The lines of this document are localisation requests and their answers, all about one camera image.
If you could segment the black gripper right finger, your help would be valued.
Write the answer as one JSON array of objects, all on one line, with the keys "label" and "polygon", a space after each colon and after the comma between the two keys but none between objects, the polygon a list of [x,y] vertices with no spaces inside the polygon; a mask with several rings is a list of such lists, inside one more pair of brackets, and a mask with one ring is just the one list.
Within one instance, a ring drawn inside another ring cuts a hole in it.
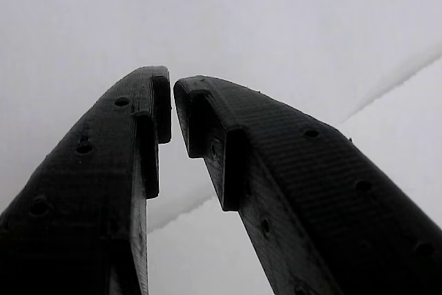
[{"label": "black gripper right finger", "polygon": [[340,131],[214,77],[173,94],[189,157],[275,294],[441,293],[441,229]]}]

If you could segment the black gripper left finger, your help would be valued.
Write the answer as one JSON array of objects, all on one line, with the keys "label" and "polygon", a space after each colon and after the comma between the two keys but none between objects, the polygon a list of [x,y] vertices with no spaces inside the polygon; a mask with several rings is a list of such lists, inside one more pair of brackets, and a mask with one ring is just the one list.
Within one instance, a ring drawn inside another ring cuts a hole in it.
[{"label": "black gripper left finger", "polygon": [[111,86],[1,213],[1,293],[147,294],[146,202],[170,140],[167,68]]}]

